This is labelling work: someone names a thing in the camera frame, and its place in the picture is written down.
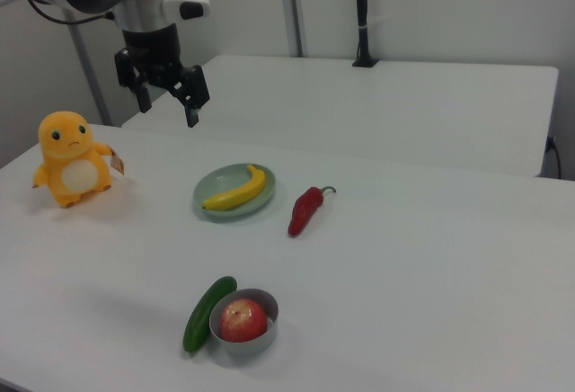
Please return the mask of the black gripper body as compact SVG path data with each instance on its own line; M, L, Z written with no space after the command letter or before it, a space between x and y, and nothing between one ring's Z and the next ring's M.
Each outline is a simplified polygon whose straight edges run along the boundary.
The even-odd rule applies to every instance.
M183 64L177 26L157 31L123 31L128 56L145 82L171 91L180 82Z

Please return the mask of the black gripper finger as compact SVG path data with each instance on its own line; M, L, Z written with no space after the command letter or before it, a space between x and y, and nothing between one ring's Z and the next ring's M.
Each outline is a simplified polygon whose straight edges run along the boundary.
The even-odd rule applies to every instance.
M193 128L199 122L199 110L210 100L202 67L182 67L171 85L170 93L182 104L187 126Z
M128 51L122 49L114 55L119 85L128 88L137 98L138 109L146 113L152 108L146 78L140 75L132 63Z

